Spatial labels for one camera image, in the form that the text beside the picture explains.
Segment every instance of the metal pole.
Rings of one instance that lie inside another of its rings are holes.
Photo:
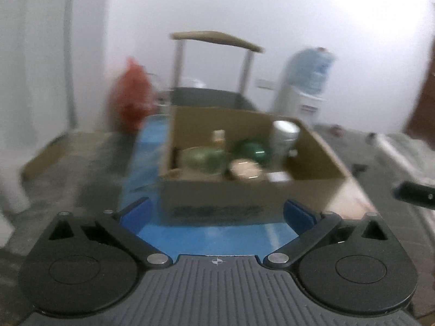
[[[254,52],[252,50],[248,50],[245,56],[242,75],[240,77],[240,83],[239,83],[239,101],[237,106],[239,109],[242,106],[244,94],[246,92],[247,78],[249,76],[249,70],[251,68],[251,62],[253,56],[254,56]]]
[[[180,84],[181,69],[183,67],[183,49],[184,40],[177,40],[177,50],[175,51],[175,65],[173,70],[173,90]]]

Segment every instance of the cart handle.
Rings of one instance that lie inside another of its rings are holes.
[[[177,32],[172,33],[170,37],[174,40],[199,40],[200,42],[236,46],[253,52],[263,52],[263,48],[258,45],[222,32]]]

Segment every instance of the trolley handle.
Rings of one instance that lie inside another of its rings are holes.
[[[181,69],[183,64],[184,41],[187,39],[199,40],[200,42],[207,42],[213,44],[231,45],[231,46],[247,49],[247,54],[243,62],[242,75],[240,77],[239,87],[238,87],[238,91],[241,97],[243,97],[246,92],[247,79],[249,76],[249,70],[251,68],[252,56],[254,52],[264,52],[263,48],[258,45],[249,43],[246,40],[222,32],[214,32],[214,31],[176,32],[176,33],[172,33],[170,37],[174,40],[177,40],[177,50],[175,52],[175,64],[173,70],[172,89],[178,88],[180,84]]]
[[[236,46],[253,52],[263,52],[263,48],[258,45],[222,32],[177,32],[172,33],[170,37],[174,40],[199,40],[200,42]]]

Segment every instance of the wooden door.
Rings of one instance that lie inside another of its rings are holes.
[[[435,150],[435,42],[432,52],[428,77],[405,132],[414,139],[424,140]]]

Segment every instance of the green ball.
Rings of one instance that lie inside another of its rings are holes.
[[[260,141],[245,139],[234,147],[237,158],[251,159],[261,166],[266,166],[269,161],[269,150]]]

